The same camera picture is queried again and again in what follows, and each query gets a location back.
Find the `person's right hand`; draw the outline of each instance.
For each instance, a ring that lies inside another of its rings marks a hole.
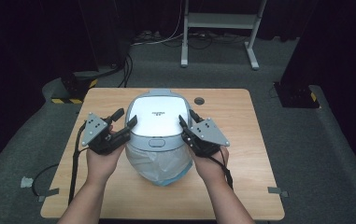
[[[194,152],[189,149],[190,154],[192,155],[192,159],[195,163],[195,168],[197,169],[198,174],[204,180],[204,182],[210,183],[213,181],[225,181],[225,175],[221,167],[214,161],[210,160],[209,158],[202,158],[195,156]],[[227,161],[229,157],[229,152],[227,147],[221,146],[221,152],[217,152],[212,155],[213,158],[221,162],[223,164],[223,157],[225,165],[227,166]]]

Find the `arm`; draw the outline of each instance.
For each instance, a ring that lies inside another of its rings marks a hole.
[[[106,183],[117,167],[125,145],[104,156],[87,150],[87,179],[58,223],[98,223]]]
[[[221,151],[227,164],[228,150],[226,147],[221,147]],[[222,162],[220,152],[213,157]],[[217,222],[219,224],[254,223],[245,206],[228,186],[220,166],[210,159],[197,157],[194,153],[192,153],[192,159],[198,174],[206,185]]]

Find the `hand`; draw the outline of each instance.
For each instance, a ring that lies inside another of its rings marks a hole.
[[[117,161],[125,148],[125,144],[118,147],[108,155],[98,155],[94,151],[87,150],[88,175],[87,182],[98,185],[105,185],[117,167]]]
[[[192,159],[194,160],[197,173],[201,176],[205,183],[220,180],[225,181],[224,172],[216,162],[210,160],[209,158],[195,156],[191,149],[189,149],[189,151],[192,154]],[[221,152],[219,151],[215,153],[212,157],[221,162],[221,164],[223,164],[224,157],[224,162],[227,166],[227,161],[229,158],[227,147],[221,146]]]

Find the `table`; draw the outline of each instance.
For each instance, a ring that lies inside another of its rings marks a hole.
[[[41,209],[42,217],[60,217],[67,207],[71,180],[72,156],[78,128],[93,112],[105,118],[117,109],[125,110],[134,98],[149,89],[90,89],[78,114],[60,165],[50,189],[59,194],[49,196]],[[230,140],[228,168],[234,179],[235,194],[256,220],[280,220],[284,210],[278,194],[267,187],[276,181],[265,150],[261,130],[247,90],[238,89],[171,89],[183,95],[201,117],[215,120]],[[194,99],[202,97],[203,105]],[[124,117],[113,123],[124,126]],[[86,154],[79,157],[76,192],[87,174]],[[121,154],[117,170],[107,182],[101,218],[128,219],[214,219],[205,185],[192,168],[183,178],[167,187],[158,187],[140,176]]]
[[[186,0],[184,9],[183,43],[181,46],[180,66],[189,65],[188,34],[190,27],[229,28],[251,30],[249,42],[245,42],[250,65],[253,70],[259,70],[256,56],[253,51],[253,43],[262,21],[263,12],[267,0],[262,0],[256,15],[241,14],[217,14],[217,13],[191,13],[189,12],[189,0]]]

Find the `person's left hand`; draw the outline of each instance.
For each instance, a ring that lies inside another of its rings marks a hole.
[[[87,149],[87,166],[88,175],[87,182],[98,185],[105,185],[110,176],[114,173],[117,167],[117,161],[125,148],[125,144],[118,147],[108,155],[99,155],[94,151]]]

